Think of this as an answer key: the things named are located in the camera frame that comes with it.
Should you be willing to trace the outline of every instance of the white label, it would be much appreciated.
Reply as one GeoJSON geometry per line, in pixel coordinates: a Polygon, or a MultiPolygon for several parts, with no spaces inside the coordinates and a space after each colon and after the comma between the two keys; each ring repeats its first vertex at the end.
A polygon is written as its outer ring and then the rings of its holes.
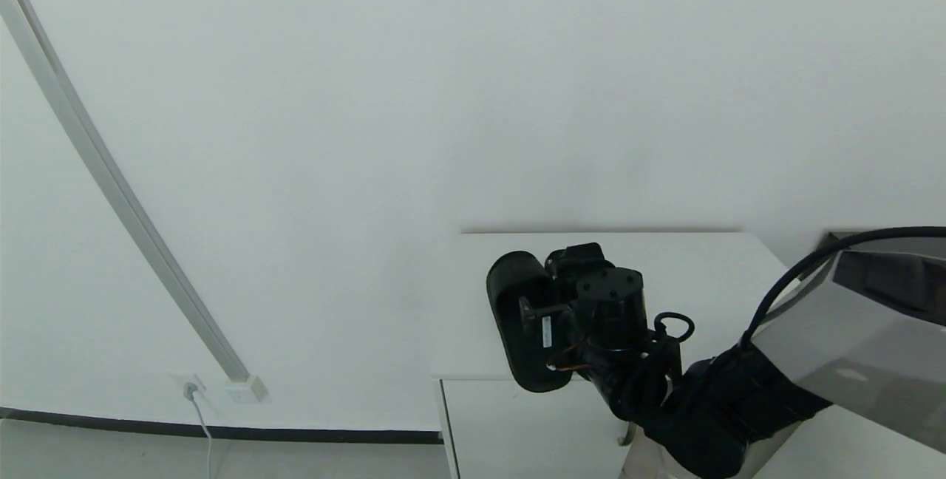
{"type": "Polygon", "coordinates": [[[551,317],[542,317],[542,347],[551,347],[551,317]]]}

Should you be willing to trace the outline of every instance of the black cable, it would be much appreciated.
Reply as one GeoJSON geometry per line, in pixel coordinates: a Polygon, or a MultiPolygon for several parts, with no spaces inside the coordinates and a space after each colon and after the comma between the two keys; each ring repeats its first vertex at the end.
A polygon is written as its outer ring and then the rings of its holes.
{"type": "Polygon", "coordinates": [[[756,330],[759,328],[759,325],[763,323],[763,320],[766,318],[766,314],[769,309],[772,307],[772,304],[778,300],[778,295],[781,294],[781,291],[784,291],[795,278],[801,276],[801,274],[810,269],[811,267],[820,265],[825,259],[832,256],[841,250],[847,250],[851,246],[857,244],[862,244],[864,242],[871,242],[873,240],[886,240],[886,239],[909,239],[909,237],[946,237],[946,227],[942,226],[910,226],[903,228],[885,228],[881,230],[873,230],[868,232],[862,232],[858,234],[852,234],[852,236],[844,237],[844,239],[834,241],[831,244],[822,246],[814,252],[808,254],[802,258],[798,263],[795,263],[793,267],[788,269],[788,271],[780,278],[775,284],[769,289],[766,296],[763,297],[763,301],[760,302],[759,308],[756,308],[756,313],[752,317],[752,321],[749,323],[749,327],[746,332],[743,333],[743,338],[739,341],[740,347],[746,347],[749,344],[749,340],[752,339],[752,335],[755,334],[756,330]]]}

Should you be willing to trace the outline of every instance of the floor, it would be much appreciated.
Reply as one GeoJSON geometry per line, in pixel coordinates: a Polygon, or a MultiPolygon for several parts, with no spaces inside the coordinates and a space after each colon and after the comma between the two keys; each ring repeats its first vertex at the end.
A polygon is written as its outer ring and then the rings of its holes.
{"type": "MultiPolygon", "coordinates": [[[[2,479],[205,479],[207,441],[0,422],[2,479]]],[[[217,440],[213,479],[449,479],[443,446],[217,440]]]]}

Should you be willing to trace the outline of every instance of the power outlet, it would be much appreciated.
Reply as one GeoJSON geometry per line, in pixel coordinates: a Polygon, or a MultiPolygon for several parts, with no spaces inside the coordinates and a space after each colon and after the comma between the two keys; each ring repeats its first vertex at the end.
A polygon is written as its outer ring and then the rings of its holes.
{"type": "Polygon", "coordinates": [[[183,386],[186,384],[195,384],[197,385],[198,392],[206,392],[207,387],[203,386],[203,383],[200,381],[200,378],[197,377],[197,374],[169,374],[172,381],[174,381],[174,386],[180,391],[183,392],[183,386]]]}

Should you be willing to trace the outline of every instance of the black baseboard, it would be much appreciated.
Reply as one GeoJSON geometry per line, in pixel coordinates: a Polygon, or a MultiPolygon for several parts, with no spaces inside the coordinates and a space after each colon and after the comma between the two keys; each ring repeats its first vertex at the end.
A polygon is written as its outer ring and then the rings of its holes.
{"type": "MultiPolygon", "coordinates": [[[[102,429],[102,431],[141,432],[145,435],[195,436],[203,438],[199,425],[145,421],[118,421],[111,418],[60,415],[56,412],[21,411],[0,407],[0,418],[102,429]]],[[[443,444],[437,431],[337,431],[337,429],[260,429],[209,426],[214,438],[230,440],[265,440],[271,442],[332,442],[350,444],[443,444]]]]}

